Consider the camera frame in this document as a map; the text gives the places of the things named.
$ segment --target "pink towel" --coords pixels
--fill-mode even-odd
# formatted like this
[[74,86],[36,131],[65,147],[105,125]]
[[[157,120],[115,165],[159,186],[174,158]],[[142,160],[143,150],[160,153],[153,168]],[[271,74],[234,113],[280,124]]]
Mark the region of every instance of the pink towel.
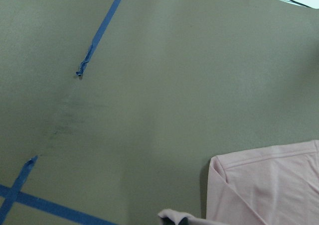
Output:
[[230,225],[319,224],[319,141],[211,159],[207,216]]

